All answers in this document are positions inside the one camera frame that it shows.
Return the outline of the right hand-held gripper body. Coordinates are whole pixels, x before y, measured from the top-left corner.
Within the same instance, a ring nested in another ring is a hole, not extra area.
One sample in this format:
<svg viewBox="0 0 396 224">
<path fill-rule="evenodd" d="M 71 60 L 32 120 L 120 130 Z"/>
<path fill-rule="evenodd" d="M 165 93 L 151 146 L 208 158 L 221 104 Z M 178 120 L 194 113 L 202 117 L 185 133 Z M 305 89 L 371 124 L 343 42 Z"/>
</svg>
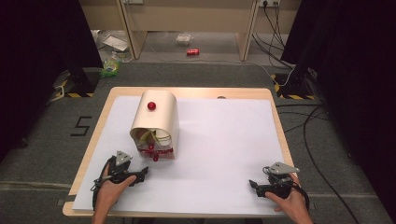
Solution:
<svg viewBox="0 0 396 224">
<path fill-rule="evenodd" d="M 290 173 L 299 173 L 300 169 L 277 161 L 271 166 L 265 166 L 262 171 L 267 175 L 269 184 L 259 185 L 258 188 L 265 188 L 266 192 L 272 192 L 276 196 L 286 199 L 290 195 L 292 178 Z"/>
</svg>

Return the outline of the black stand base striped tape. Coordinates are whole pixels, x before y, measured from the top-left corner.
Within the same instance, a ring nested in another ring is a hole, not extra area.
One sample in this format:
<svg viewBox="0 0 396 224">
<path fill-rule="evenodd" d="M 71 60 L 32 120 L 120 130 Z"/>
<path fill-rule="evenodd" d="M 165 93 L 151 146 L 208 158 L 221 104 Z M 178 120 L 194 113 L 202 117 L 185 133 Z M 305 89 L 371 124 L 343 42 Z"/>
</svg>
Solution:
<svg viewBox="0 0 396 224">
<path fill-rule="evenodd" d="M 275 73 L 270 76 L 273 81 L 276 96 L 283 99 L 314 100 L 313 87 L 305 77 L 294 75 L 291 70 L 286 73 Z"/>
<path fill-rule="evenodd" d="M 100 79 L 98 68 L 83 68 L 84 78 L 78 80 L 68 70 L 63 71 L 54 81 L 52 100 L 69 98 L 93 97 Z"/>
</svg>

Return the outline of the red knobbed piece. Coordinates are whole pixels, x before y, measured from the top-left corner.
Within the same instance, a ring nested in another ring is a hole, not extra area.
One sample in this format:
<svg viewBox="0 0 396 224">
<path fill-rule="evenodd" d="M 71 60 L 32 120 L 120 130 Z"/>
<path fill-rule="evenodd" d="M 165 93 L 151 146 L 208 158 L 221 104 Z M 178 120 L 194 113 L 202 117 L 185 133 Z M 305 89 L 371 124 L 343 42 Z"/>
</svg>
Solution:
<svg viewBox="0 0 396 224">
<path fill-rule="evenodd" d="M 139 148 L 138 152 L 143 158 L 151 158 L 153 161 L 173 160 L 175 152 L 172 148 L 158 149 L 154 145 L 148 145 L 145 148 Z"/>
</svg>

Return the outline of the green plastic bag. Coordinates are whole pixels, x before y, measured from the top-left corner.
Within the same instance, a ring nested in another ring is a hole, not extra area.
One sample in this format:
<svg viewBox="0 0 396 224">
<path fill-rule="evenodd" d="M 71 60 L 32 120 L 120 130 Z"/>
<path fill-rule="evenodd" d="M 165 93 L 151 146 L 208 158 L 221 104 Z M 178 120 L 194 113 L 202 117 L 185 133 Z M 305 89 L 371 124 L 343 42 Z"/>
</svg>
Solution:
<svg viewBox="0 0 396 224">
<path fill-rule="evenodd" d="M 100 70 L 102 77 L 114 77 L 119 73 L 120 61 L 116 59 L 105 59 L 103 61 L 103 68 Z"/>
</svg>

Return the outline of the beige wooden desk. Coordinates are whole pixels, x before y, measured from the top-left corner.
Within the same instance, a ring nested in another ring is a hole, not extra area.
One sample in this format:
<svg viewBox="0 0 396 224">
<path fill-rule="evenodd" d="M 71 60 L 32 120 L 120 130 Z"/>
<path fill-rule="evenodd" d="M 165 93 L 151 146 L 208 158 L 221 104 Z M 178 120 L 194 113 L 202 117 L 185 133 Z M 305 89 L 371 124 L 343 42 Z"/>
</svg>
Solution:
<svg viewBox="0 0 396 224">
<path fill-rule="evenodd" d="M 287 35 L 302 0 L 259 7 L 260 0 L 78 0 L 93 30 L 122 30 L 132 58 L 140 57 L 149 32 L 235 34 L 239 57 L 248 58 L 250 38 L 270 34 L 276 24 Z"/>
</svg>

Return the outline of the person's right hand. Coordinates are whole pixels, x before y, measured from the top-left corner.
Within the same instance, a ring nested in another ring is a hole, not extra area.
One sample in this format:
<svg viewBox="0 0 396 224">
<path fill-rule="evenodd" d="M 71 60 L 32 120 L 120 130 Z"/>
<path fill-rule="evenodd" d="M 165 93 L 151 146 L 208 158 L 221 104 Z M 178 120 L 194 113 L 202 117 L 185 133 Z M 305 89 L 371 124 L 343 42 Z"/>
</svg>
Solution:
<svg viewBox="0 0 396 224">
<path fill-rule="evenodd" d="M 290 191 L 290 195 L 287 199 L 279 198 L 272 192 L 266 192 L 265 196 L 267 199 L 276 204 L 276 207 L 274 208 L 275 212 L 284 212 L 287 216 L 291 211 L 308 212 L 305 206 L 304 196 L 296 189 L 292 189 Z"/>
</svg>

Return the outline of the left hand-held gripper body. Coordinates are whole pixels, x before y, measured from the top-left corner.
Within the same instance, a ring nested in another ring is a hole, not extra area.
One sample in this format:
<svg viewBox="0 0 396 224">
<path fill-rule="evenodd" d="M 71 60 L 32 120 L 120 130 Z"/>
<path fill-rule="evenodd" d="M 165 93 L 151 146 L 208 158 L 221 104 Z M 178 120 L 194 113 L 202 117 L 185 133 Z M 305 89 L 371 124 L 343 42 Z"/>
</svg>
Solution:
<svg viewBox="0 0 396 224">
<path fill-rule="evenodd" d="M 108 167 L 107 174 L 111 182 L 115 184 L 119 184 L 131 175 L 134 175 L 135 177 L 146 176 L 142 174 L 141 171 L 138 172 L 129 171 L 129 166 L 131 164 L 132 158 L 133 157 L 130 156 L 129 154 L 118 150 L 116 155 L 112 156 L 107 161 L 107 167 Z"/>
</svg>

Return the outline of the clear plastic packet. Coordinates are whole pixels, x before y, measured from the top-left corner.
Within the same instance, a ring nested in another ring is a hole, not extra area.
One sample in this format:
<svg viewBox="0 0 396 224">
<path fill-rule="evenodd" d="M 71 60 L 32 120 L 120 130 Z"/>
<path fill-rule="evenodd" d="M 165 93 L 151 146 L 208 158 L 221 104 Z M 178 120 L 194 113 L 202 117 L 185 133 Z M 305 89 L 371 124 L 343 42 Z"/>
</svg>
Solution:
<svg viewBox="0 0 396 224">
<path fill-rule="evenodd" d="M 191 44 L 193 36 L 190 34 L 178 34 L 176 37 L 176 44 L 181 47 L 187 47 Z"/>
</svg>

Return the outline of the person's left hand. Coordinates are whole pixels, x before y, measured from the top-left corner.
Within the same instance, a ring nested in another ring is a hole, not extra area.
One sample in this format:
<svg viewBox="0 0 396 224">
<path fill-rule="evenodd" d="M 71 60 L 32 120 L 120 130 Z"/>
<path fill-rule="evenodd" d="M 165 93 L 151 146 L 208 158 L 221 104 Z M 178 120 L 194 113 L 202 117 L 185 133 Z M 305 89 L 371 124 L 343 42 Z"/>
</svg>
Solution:
<svg viewBox="0 0 396 224">
<path fill-rule="evenodd" d="M 136 177 L 131 175 L 119 184 L 115 184 L 110 180 L 104 181 L 102 187 L 98 191 L 94 213 L 99 215 L 107 214 L 124 190 L 135 180 Z"/>
</svg>

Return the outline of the cream box with red knob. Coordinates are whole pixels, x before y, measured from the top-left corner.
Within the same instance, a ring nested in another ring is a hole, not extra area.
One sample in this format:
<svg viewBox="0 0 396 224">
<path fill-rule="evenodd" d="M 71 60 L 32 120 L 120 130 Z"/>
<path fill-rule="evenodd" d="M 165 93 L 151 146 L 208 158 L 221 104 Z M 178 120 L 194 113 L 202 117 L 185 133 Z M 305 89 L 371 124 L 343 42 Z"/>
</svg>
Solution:
<svg viewBox="0 0 396 224">
<path fill-rule="evenodd" d="M 136 149 L 154 145 L 177 151 L 179 121 L 177 98 L 170 91 L 148 90 L 140 99 L 130 135 Z"/>
</svg>

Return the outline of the black curtain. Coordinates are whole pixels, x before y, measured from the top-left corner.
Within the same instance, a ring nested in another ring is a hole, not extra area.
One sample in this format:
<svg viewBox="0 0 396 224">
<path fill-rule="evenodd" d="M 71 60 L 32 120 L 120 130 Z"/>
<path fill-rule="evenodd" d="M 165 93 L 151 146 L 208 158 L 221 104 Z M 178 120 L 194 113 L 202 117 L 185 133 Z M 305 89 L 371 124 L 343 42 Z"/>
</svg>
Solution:
<svg viewBox="0 0 396 224">
<path fill-rule="evenodd" d="M 100 56 L 79 0 L 0 0 L 0 161 L 30 131 L 63 71 Z"/>
<path fill-rule="evenodd" d="M 317 72 L 347 148 L 396 222 L 396 0 L 300 0 L 282 58 Z"/>
</svg>

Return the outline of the clear plastic bag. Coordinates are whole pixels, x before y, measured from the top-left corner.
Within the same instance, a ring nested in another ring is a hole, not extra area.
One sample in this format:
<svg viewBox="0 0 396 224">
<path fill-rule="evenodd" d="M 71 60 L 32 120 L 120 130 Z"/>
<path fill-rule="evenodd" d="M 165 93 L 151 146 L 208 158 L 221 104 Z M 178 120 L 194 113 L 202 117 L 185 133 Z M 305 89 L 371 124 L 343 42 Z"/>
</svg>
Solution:
<svg viewBox="0 0 396 224">
<path fill-rule="evenodd" d="M 91 30 L 91 33 L 103 61 L 113 59 L 121 63 L 128 63 L 132 60 L 124 31 Z"/>
</svg>

